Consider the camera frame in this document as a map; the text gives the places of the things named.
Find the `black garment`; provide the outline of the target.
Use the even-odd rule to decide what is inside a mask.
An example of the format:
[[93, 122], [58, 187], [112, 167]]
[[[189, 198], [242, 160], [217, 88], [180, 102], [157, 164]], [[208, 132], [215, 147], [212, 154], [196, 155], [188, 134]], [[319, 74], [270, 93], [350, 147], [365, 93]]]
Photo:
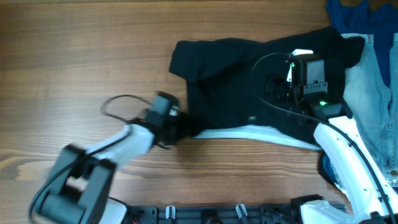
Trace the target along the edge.
[[186, 81], [191, 136], [205, 130], [240, 130], [255, 125], [265, 136], [270, 135], [270, 129], [281, 132], [282, 144], [290, 138], [298, 145], [314, 144], [315, 123], [298, 121], [257, 97], [263, 93], [265, 81], [252, 76], [254, 64], [269, 54], [307, 49], [335, 62], [335, 72], [345, 75], [345, 69], [359, 62], [363, 48], [361, 37], [345, 39], [331, 27], [268, 42], [181, 40], [172, 53], [169, 70]]

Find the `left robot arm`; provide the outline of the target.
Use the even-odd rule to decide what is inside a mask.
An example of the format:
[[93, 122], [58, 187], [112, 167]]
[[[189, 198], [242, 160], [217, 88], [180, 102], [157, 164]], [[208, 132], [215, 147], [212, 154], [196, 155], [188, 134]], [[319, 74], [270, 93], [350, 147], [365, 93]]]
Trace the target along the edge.
[[134, 209], [111, 198], [115, 173], [154, 146], [167, 149], [179, 139], [179, 100], [158, 92], [143, 118], [124, 119], [122, 131], [95, 145], [65, 146], [44, 185], [32, 199], [28, 219], [55, 223], [139, 223]]

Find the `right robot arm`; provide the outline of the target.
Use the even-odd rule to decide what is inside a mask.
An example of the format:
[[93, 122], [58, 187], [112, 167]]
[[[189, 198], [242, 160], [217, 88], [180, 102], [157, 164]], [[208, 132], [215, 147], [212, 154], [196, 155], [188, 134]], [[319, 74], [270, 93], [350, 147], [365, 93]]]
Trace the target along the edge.
[[316, 124], [313, 137], [334, 165], [352, 206], [347, 214], [320, 195], [290, 202], [291, 223], [397, 223], [397, 193], [381, 174], [343, 99], [344, 73], [335, 62], [302, 51], [259, 59], [252, 76], [266, 85], [257, 97], [267, 106]]

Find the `light blue jeans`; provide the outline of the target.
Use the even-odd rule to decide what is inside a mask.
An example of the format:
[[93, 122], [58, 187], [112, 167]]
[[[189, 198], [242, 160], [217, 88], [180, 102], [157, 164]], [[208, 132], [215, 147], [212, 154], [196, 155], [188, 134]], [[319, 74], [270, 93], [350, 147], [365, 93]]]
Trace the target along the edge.
[[364, 39], [359, 62], [345, 69], [343, 98], [382, 175], [392, 187], [397, 187], [397, 34], [392, 46], [387, 48], [389, 86], [381, 76], [381, 60], [376, 58], [374, 37], [370, 34], [343, 34], [342, 37]]

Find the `blue garment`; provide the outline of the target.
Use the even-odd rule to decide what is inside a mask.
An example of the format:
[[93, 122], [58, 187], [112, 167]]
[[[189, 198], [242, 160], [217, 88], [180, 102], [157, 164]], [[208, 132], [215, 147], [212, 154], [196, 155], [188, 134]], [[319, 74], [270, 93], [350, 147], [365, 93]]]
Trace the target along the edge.
[[397, 48], [397, 8], [388, 3], [372, 10], [369, 1], [361, 1], [357, 6], [343, 6], [339, 0], [330, 0], [326, 9], [331, 26], [339, 33], [373, 36], [381, 77], [389, 86], [395, 77], [392, 49]]

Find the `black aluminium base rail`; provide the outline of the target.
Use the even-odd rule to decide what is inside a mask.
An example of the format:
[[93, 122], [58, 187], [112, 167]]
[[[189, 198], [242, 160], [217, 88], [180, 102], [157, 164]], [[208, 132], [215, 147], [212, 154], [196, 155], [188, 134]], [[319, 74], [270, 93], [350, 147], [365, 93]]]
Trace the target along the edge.
[[299, 211], [288, 203], [219, 207], [131, 206], [125, 224], [285, 224], [302, 223]]

